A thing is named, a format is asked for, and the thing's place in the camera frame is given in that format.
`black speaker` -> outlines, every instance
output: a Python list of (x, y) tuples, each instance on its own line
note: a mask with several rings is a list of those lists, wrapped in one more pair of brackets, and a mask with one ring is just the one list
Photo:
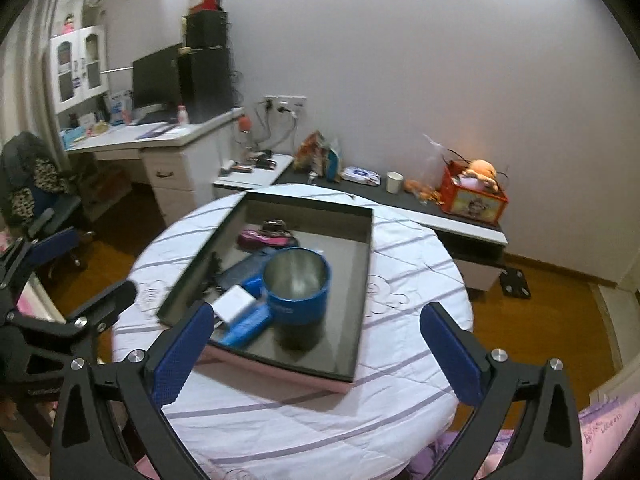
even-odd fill
[(186, 40), (191, 48), (226, 46), (226, 12), (199, 10), (189, 14)]
[(191, 123), (203, 123), (233, 107), (226, 47), (193, 49), (178, 56), (178, 77)]

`chair armrest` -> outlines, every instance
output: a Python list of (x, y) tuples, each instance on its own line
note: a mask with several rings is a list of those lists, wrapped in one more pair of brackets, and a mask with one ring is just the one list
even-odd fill
[(54, 258), (67, 254), (78, 247), (79, 244), (78, 231), (73, 227), (68, 227), (64, 231), (59, 231), (34, 244), (29, 253), (29, 264), (39, 267)]
[(35, 238), (36, 235), (42, 230), (42, 228), (53, 218), (54, 211), (52, 208), (47, 207), (43, 213), (36, 218), (27, 229), (27, 236)]

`bottle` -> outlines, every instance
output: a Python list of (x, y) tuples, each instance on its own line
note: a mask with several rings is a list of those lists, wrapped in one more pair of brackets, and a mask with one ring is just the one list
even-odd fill
[(244, 148), (242, 149), (240, 163), (245, 165), (251, 163), (251, 153), (256, 147), (254, 136), (251, 133), (251, 126), (251, 119), (246, 115), (242, 115), (238, 118), (238, 130), (240, 130), (244, 137)]
[(180, 126), (186, 126), (189, 124), (189, 114), (187, 113), (187, 108), (184, 105), (178, 106), (178, 124)]

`white cabinet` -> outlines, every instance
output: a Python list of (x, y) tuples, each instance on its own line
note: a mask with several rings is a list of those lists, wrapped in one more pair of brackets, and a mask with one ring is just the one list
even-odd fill
[(57, 114), (109, 90), (104, 29), (87, 27), (50, 41), (49, 75)]
[(142, 162), (167, 226), (214, 199), (211, 183), (237, 144), (236, 121), (212, 128), (181, 148), (146, 148)]

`computer monitor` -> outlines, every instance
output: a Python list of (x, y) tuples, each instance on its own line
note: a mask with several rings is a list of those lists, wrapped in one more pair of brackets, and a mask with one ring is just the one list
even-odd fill
[(176, 110), (181, 102), (178, 79), (178, 49), (180, 43), (133, 62), (133, 104), (142, 108), (164, 104)]

